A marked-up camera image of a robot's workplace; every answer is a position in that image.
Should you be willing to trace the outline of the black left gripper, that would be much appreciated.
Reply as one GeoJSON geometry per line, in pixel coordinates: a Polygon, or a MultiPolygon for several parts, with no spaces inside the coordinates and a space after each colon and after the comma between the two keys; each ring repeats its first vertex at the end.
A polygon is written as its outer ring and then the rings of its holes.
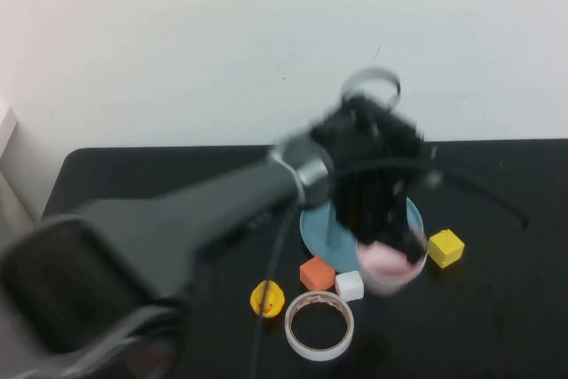
{"type": "Polygon", "coordinates": [[[399,244],[407,262],[415,265],[426,254],[423,227],[407,221],[407,191],[415,176],[378,161],[339,169],[332,198],[337,221],[360,245],[399,244]]]}

